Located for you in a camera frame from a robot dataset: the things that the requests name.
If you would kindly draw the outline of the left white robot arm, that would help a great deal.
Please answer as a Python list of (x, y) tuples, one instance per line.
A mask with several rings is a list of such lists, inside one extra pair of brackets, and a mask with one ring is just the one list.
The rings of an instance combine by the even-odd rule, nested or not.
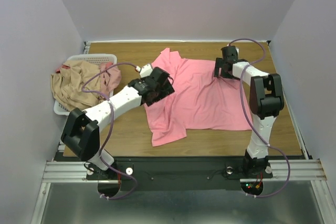
[(100, 145), (100, 132), (108, 125), (113, 128), (114, 120), (124, 113), (146, 104), (152, 104), (174, 93), (170, 74), (150, 64), (136, 69), (140, 78), (130, 81), (120, 92), (91, 108), (70, 111), (61, 141), (81, 161), (99, 168), (106, 179), (117, 172), (114, 158)]

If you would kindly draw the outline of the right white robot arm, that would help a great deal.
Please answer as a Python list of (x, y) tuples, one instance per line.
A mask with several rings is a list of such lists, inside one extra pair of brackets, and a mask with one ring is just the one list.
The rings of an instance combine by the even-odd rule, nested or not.
[(285, 100), (279, 74), (258, 70), (245, 59), (238, 58), (235, 46), (221, 49), (222, 57), (216, 58), (214, 77), (239, 80), (249, 85), (249, 109), (253, 119), (250, 142), (245, 151), (241, 170), (253, 177), (267, 169), (268, 148), (273, 124), (284, 108)]

